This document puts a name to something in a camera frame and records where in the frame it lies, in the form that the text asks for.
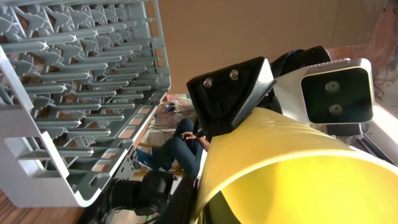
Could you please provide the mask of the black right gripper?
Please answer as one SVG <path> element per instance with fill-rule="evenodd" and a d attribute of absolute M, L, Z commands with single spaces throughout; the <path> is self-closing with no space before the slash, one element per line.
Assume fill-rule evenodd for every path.
<path fill-rule="evenodd" d="M 197 114 L 193 133 L 213 138 L 234 131 L 269 92 L 269 110 L 283 114 L 274 89 L 276 79 L 295 70 L 331 62 L 321 45 L 287 52 L 269 64 L 256 57 L 192 78 L 187 89 Z M 293 114 L 304 114 L 303 104 Z"/>

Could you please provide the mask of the yellow plastic cup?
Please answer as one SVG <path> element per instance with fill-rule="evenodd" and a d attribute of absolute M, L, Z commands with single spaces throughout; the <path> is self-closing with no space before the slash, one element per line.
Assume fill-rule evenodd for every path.
<path fill-rule="evenodd" d="M 396 223 L 397 167 L 256 108 L 211 140 L 192 222 L 217 195 L 221 223 Z"/>

